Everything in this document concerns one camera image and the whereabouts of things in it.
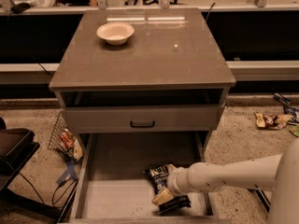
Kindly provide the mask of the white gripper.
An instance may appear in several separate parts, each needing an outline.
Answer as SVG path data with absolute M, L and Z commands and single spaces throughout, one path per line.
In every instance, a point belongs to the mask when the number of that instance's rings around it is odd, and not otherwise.
M 191 186 L 187 179 L 186 168 L 175 168 L 173 169 L 168 178 L 167 186 L 161 188 L 158 193 L 152 199 L 152 203 L 155 205 L 161 205 L 171 201 L 175 196 L 185 195 L 191 192 Z

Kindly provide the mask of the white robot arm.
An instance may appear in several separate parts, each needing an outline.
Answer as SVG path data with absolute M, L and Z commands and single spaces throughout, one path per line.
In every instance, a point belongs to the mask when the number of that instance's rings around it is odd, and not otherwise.
M 281 154 L 229 164 L 196 162 L 170 167 L 166 186 L 152 199 L 164 204 L 188 193 L 214 192 L 222 187 L 273 193 L 268 224 L 299 224 L 299 139 Z

